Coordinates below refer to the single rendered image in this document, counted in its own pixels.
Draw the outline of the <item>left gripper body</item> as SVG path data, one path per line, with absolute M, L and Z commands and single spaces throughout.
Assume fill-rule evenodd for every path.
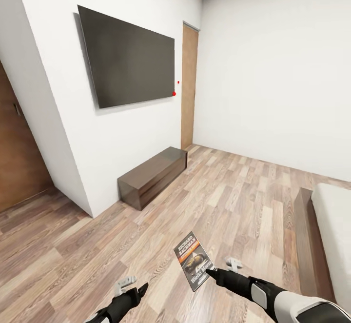
M 129 312 L 130 309 L 137 307 L 140 304 L 138 290 L 136 287 L 128 290 L 126 293 L 118 297 L 112 298 L 112 303 L 116 304 L 120 310 L 120 321 Z

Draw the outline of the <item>hardback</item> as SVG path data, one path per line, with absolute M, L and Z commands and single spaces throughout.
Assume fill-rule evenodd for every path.
M 193 231 L 179 242 L 174 251 L 193 292 L 196 292 L 209 278 L 206 269 L 217 270 Z

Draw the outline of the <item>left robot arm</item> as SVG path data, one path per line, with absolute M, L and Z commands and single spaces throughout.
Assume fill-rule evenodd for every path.
M 115 282 L 112 303 L 90 316 L 84 323 L 119 323 L 130 309 L 137 307 L 144 297 L 149 284 L 145 283 L 138 290 L 136 287 L 126 291 L 125 287 L 136 283 L 137 276 L 127 276 Z

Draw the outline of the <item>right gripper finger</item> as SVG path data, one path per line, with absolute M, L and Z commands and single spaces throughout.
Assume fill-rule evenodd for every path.
M 209 274 L 209 276 L 211 276 L 213 279 L 216 280 L 217 271 L 211 270 L 211 269 L 206 269 L 206 272 Z

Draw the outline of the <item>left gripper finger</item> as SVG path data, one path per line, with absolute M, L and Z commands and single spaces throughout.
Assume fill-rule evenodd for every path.
M 145 283 L 142 287 L 140 287 L 138 289 L 138 296 L 139 296 L 139 300 L 141 301 L 141 298 L 144 297 L 147 289 L 149 287 L 149 284 L 148 283 Z

